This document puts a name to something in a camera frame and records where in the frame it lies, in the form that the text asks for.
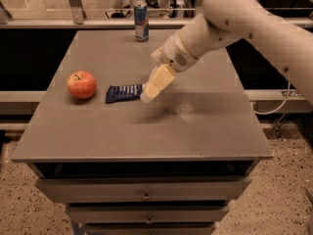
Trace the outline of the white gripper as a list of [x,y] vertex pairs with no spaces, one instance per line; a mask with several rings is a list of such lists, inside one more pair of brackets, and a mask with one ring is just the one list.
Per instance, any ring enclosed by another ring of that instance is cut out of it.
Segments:
[[161,47],[152,53],[151,57],[159,67],[152,71],[143,86],[140,99],[144,103],[152,102],[174,80],[175,71],[186,71],[198,61],[184,46],[178,32],[170,36]]

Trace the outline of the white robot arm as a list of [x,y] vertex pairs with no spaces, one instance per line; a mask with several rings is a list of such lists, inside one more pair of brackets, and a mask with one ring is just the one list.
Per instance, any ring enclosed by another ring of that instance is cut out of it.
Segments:
[[141,100],[153,101],[208,52],[246,40],[309,103],[313,103],[313,35],[267,12],[257,0],[202,0],[202,12],[155,50],[156,68]]

